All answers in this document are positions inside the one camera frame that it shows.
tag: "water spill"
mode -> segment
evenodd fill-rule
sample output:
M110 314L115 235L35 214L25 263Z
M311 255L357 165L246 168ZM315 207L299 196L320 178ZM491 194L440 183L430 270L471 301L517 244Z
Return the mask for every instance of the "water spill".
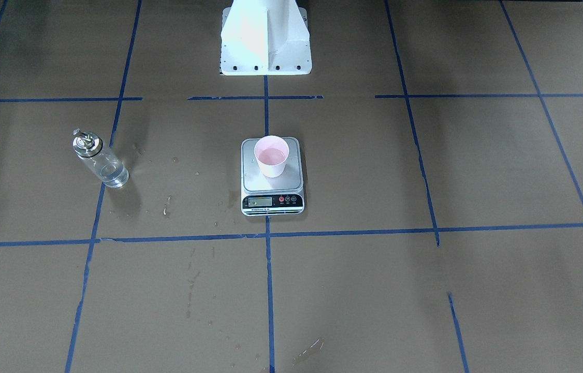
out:
M318 353L323 346L324 338L320 337L312 345L310 345L310 347L308 347L305 351L301 352L296 358L294 358L294 361L291 365L298 365L303 363L308 358L310 358L311 355Z

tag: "scale display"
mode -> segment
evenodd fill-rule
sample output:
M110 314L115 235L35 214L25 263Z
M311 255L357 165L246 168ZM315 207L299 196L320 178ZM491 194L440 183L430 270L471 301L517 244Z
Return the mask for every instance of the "scale display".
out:
M259 139L241 144L241 211L247 216L300 214L305 210L301 147L297 139L283 137L289 145L285 170L278 177L261 174L254 158Z

